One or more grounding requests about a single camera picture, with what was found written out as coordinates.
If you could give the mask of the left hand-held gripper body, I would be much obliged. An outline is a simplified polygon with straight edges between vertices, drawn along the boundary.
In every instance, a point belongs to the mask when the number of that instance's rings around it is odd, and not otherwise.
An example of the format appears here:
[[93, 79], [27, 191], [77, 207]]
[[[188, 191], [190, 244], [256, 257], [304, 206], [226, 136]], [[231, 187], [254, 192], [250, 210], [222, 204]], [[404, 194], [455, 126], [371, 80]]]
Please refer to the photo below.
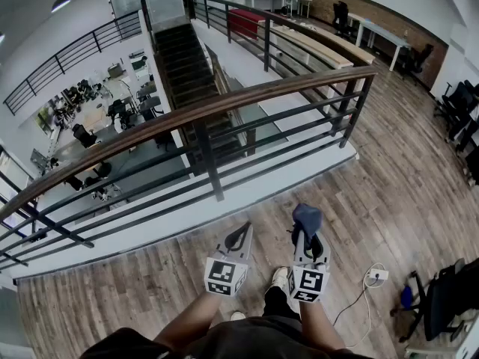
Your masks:
[[236, 295], [248, 274], [248, 258], [248, 254], [244, 253], [227, 255], [215, 251], [206, 262], [206, 291], [228, 297]]

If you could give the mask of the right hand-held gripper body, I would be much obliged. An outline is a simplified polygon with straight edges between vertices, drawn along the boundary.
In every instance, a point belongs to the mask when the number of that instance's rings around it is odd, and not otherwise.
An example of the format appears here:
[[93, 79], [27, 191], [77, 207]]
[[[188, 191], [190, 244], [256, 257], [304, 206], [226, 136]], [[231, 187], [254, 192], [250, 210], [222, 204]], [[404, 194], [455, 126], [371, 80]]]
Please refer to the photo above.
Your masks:
[[289, 295], [300, 302], [318, 302], [330, 276], [328, 263], [292, 266], [288, 275]]

